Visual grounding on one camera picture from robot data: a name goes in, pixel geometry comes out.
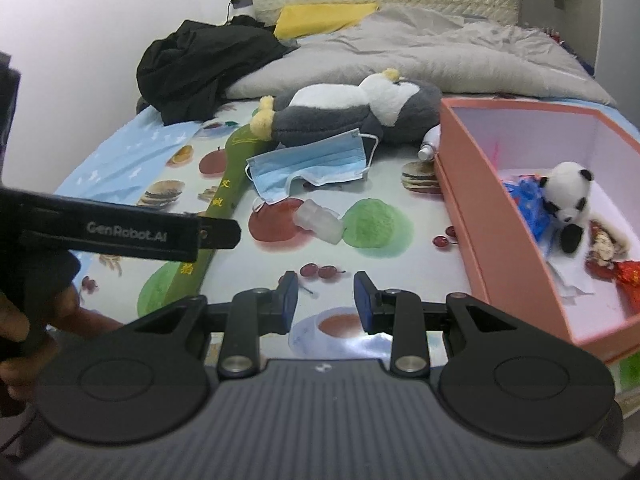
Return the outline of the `person's left hand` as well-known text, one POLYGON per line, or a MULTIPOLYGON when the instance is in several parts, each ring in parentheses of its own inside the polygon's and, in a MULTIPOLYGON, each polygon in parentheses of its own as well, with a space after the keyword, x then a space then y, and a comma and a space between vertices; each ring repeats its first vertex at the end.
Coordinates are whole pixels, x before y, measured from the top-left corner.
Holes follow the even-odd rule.
MULTIPOLYGON (((52 318, 49 324, 62 332, 84 339, 92 339, 118 330, 122 323, 99 312, 81 307, 79 292, 74 285, 68 286, 52 299, 52 318)), ((1 336, 22 342, 29 331, 29 322, 12 302, 1 295, 1 336)), ((5 360, 1 363, 1 381, 8 387, 10 397, 17 401, 32 400, 32 390, 38 374, 58 353, 58 344, 49 335, 26 356, 5 360)))

